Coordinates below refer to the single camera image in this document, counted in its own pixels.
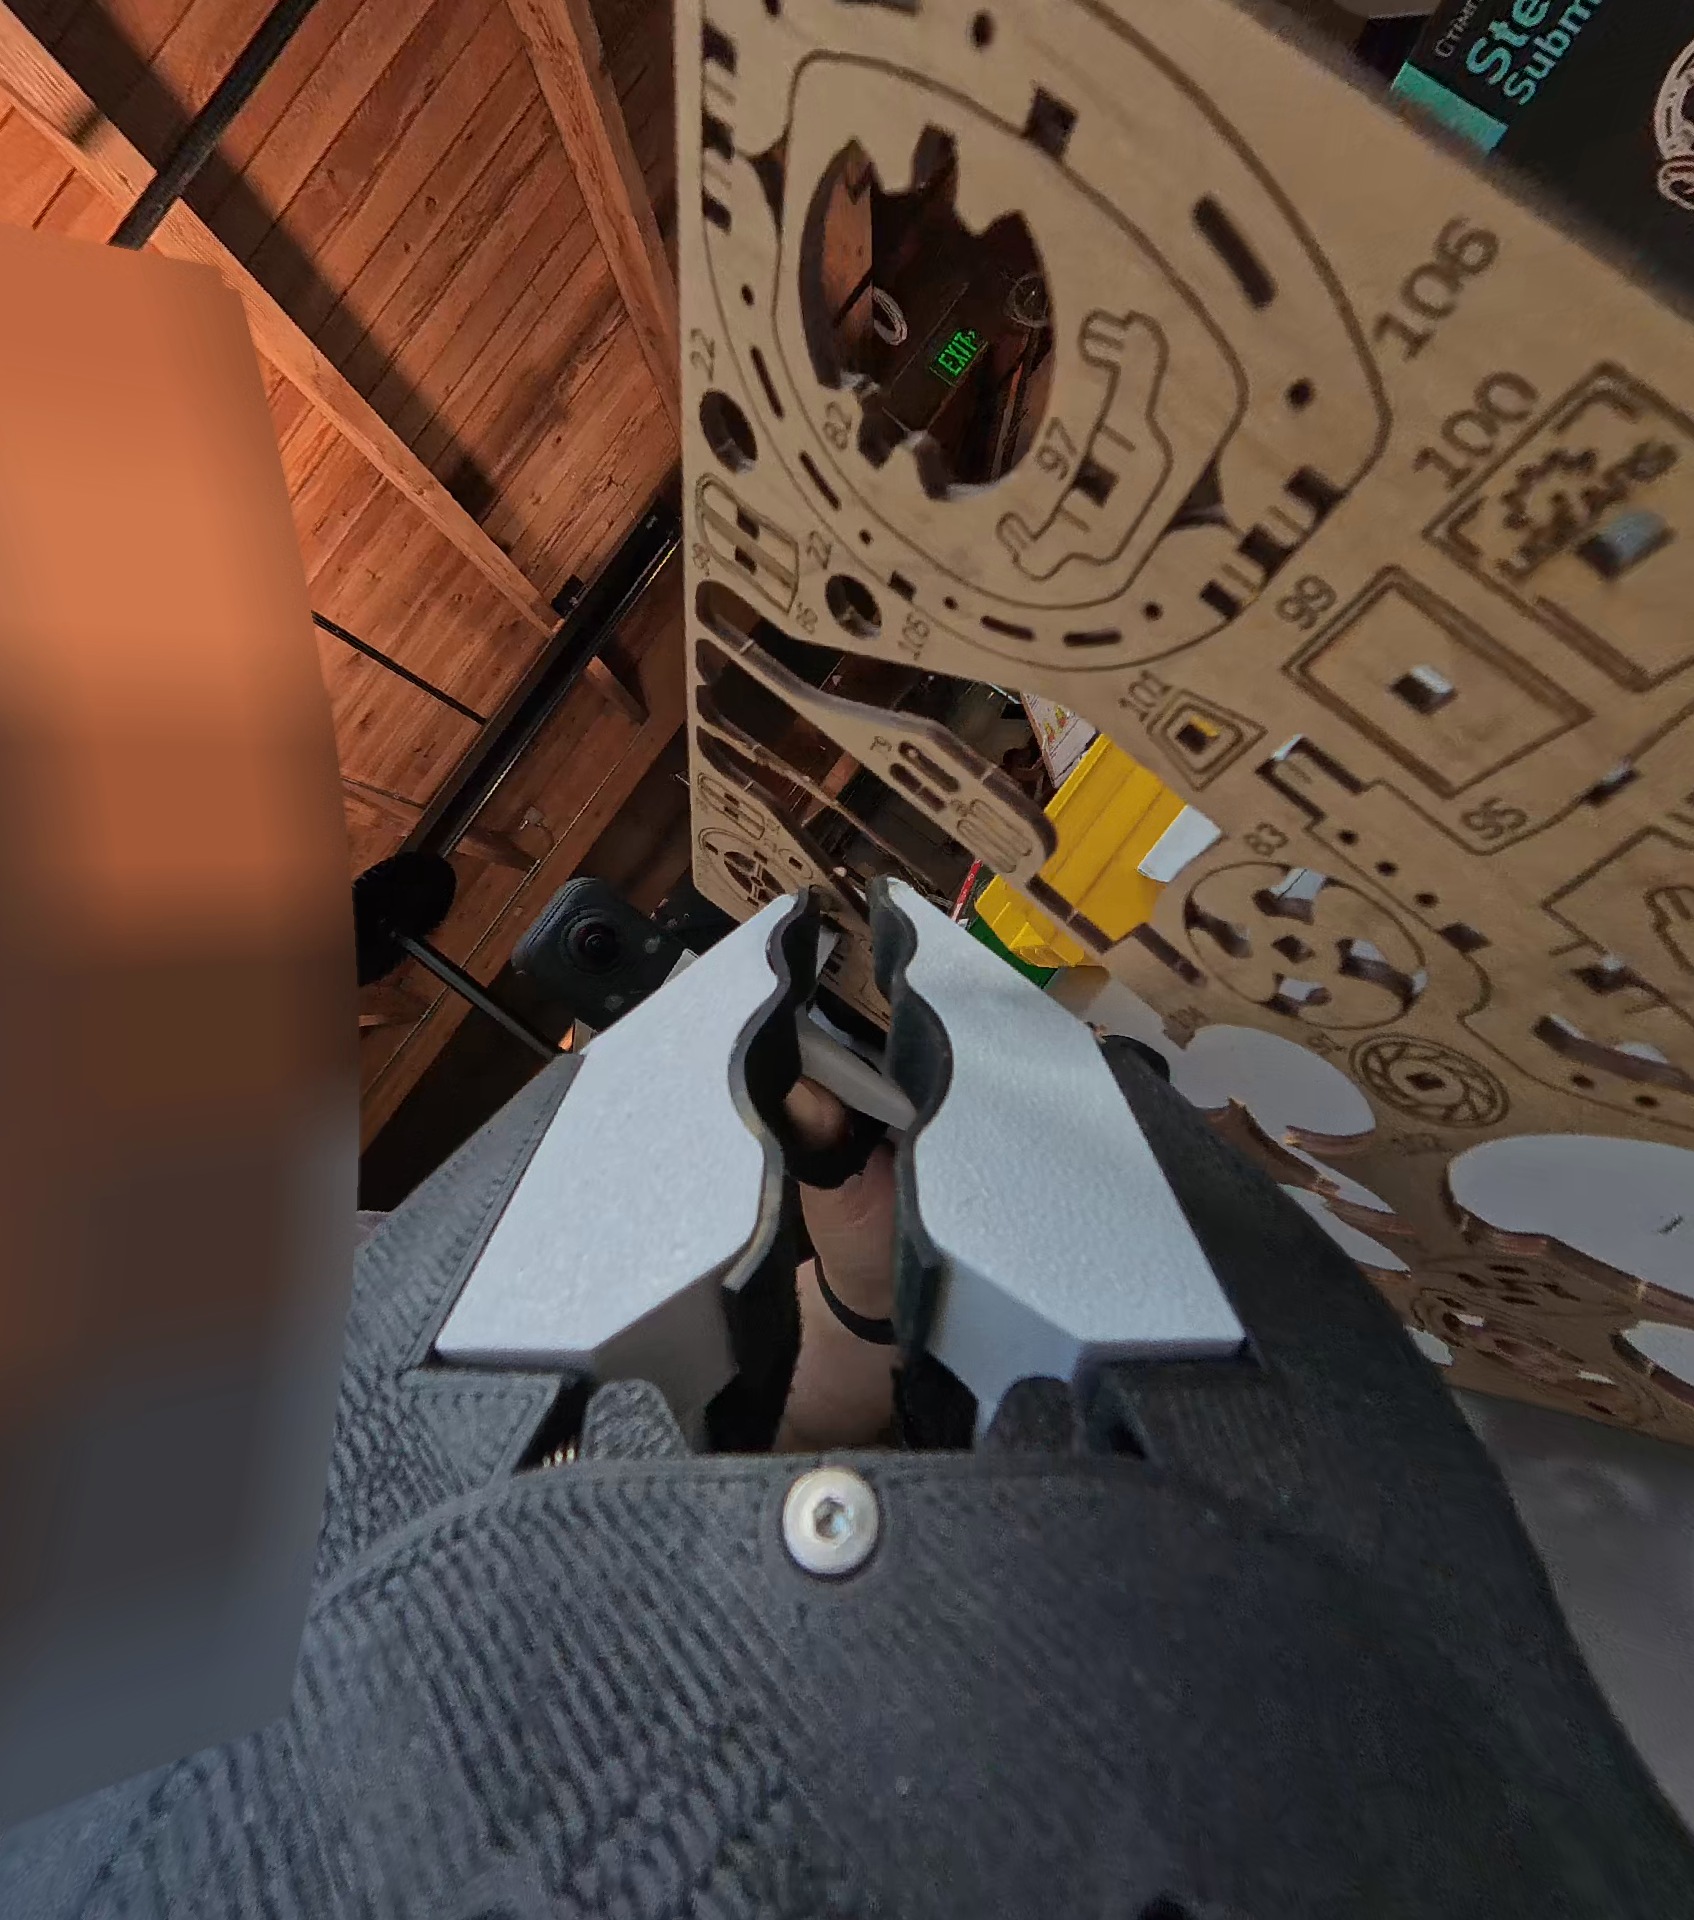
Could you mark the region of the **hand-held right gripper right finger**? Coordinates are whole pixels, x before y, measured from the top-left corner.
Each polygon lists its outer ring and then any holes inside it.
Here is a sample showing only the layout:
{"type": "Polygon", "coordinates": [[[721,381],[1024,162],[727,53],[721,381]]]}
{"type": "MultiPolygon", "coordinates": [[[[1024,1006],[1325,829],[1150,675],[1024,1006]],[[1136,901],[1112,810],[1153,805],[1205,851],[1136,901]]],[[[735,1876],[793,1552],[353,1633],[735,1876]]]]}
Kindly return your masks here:
{"type": "Polygon", "coordinates": [[[891,1331],[925,1409],[1220,1364],[1243,1325],[1093,1032],[914,887],[867,892],[893,1154],[891,1331]]]}

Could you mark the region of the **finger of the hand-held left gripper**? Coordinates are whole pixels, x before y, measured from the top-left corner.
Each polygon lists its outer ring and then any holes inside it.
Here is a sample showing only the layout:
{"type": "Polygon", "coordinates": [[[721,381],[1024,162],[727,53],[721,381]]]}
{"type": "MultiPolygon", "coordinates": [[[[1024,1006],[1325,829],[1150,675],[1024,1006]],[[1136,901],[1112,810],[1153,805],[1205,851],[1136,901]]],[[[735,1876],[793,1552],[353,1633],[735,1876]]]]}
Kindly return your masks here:
{"type": "Polygon", "coordinates": [[[845,1110],[899,1137],[916,1126],[918,1112],[908,1093],[831,1030],[800,1032],[797,1063],[801,1078],[833,1095],[845,1110]]]}

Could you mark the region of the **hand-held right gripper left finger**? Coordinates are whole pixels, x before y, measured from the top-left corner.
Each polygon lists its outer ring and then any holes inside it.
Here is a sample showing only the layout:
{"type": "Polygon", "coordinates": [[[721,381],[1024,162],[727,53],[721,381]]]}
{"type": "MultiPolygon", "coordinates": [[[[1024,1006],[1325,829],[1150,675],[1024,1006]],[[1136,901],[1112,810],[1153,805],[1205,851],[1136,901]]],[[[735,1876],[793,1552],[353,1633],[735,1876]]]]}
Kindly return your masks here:
{"type": "Polygon", "coordinates": [[[717,1452],[771,1444],[800,1347],[786,1099],[810,890],[594,1038],[436,1339],[447,1367],[643,1382],[717,1452]]]}

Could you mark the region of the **yellow plastic bin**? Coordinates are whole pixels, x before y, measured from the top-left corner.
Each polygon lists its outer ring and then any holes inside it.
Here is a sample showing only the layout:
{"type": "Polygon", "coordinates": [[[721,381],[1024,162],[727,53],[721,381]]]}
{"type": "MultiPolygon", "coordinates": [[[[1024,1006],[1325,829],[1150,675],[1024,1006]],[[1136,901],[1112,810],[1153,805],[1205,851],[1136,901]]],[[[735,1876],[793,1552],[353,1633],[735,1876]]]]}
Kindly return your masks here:
{"type": "Polygon", "coordinates": [[[1037,875],[997,877],[975,896],[970,935],[1037,983],[1099,969],[1148,928],[1166,887],[1221,840],[1105,736],[1074,763],[1046,806],[1055,847],[1037,875]]]}

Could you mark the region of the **person's left hand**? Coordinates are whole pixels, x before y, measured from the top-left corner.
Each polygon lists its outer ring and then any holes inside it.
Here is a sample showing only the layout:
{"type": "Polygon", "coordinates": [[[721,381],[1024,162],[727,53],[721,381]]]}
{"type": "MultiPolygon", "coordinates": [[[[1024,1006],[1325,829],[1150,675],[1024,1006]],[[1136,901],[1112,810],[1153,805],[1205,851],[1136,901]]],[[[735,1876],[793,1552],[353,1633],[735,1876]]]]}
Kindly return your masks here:
{"type": "Polygon", "coordinates": [[[811,1255],[793,1276],[797,1349],[775,1438],[782,1454],[891,1442],[899,1351],[859,1332],[893,1314],[896,1201],[886,1140],[838,1186],[797,1188],[811,1255]]]}

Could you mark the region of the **black ceiling pipe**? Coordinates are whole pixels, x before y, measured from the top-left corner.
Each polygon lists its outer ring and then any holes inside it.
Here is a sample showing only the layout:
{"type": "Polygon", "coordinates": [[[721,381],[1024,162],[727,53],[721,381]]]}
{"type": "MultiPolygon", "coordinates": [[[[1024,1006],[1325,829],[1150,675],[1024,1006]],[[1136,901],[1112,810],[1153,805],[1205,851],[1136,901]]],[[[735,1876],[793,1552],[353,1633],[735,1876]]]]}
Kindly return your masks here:
{"type": "Polygon", "coordinates": [[[315,3],[276,3],[247,38],[231,67],[213,85],[209,97],[180,132],[173,148],[160,162],[147,184],[114,227],[108,245],[115,251],[140,252],[162,229],[167,217],[186,203],[187,191],[215,156],[229,128],[259,91],[263,81],[284,58],[285,49],[299,36],[315,3]]]}

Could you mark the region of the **black model kit box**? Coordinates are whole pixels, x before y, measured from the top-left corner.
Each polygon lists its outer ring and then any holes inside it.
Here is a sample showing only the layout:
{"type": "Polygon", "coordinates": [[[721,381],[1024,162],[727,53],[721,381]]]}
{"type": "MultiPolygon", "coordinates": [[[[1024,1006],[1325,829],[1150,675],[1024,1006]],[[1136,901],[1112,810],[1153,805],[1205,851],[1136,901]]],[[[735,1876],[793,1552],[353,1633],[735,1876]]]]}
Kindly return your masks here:
{"type": "Polygon", "coordinates": [[[1694,3],[1449,3],[1414,109],[1694,294],[1694,3]]]}

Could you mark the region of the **laser-cut wooden parts sheet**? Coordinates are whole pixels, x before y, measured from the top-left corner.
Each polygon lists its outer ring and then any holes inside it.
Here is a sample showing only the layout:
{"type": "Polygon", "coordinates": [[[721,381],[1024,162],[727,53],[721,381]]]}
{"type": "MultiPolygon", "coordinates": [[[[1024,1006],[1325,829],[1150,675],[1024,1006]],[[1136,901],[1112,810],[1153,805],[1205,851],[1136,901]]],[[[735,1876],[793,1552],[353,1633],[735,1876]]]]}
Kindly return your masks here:
{"type": "Polygon", "coordinates": [[[1694,1448],[1694,318],[1238,4],[676,4],[691,854],[1097,969],[1447,1380],[1694,1448]],[[927,369],[988,340],[957,388],[927,369]]]}

